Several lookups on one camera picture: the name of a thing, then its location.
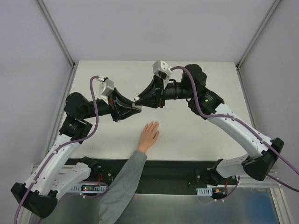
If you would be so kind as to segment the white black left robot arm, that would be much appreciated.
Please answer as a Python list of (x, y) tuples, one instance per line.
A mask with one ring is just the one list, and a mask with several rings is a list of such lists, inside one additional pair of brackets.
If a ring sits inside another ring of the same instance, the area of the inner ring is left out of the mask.
[(113, 121), (124, 120), (142, 111), (133, 101), (113, 89), (108, 101), (89, 101), (81, 93), (74, 92), (66, 98), (64, 111), (66, 118), (52, 149), (48, 152), (36, 171), (24, 183), (15, 183), (11, 192), (19, 205), (41, 219), (47, 218), (57, 206), (60, 198), (81, 181), (101, 180), (99, 164), (84, 157), (68, 173), (58, 178), (58, 173), (69, 157), (88, 136), (95, 133), (97, 126), (87, 122), (110, 114)]

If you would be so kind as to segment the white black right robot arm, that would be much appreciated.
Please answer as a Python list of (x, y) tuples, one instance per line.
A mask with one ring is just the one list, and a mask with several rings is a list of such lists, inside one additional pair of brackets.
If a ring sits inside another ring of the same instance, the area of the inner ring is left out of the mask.
[(193, 113), (218, 126), (247, 152), (233, 159), (219, 159), (200, 174), (202, 182), (217, 186), (236, 175), (248, 175), (257, 181), (266, 178), (284, 146), (280, 138), (271, 139), (240, 119), (220, 96), (206, 88), (207, 75), (199, 65), (180, 66), (180, 82), (171, 78), (177, 67), (156, 61), (152, 68), (154, 76), (135, 97), (135, 105), (163, 108), (166, 100), (185, 99)]

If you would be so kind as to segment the grey sleeved forearm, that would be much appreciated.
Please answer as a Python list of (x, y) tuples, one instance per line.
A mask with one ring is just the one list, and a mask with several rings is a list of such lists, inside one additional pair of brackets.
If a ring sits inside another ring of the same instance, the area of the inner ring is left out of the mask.
[(99, 223), (114, 224), (135, 195), (143, 167), (145, 153), (135, 150), (99, 202)]

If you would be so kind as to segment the mannequin hand with nails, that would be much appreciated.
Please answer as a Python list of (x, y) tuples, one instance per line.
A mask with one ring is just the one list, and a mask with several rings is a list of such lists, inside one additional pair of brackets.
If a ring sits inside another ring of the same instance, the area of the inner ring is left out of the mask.
[(152, 121), (145, 125), (138, 144), (137, 150), (146, 153), (157, 141), (159, 137), (159, 122)]

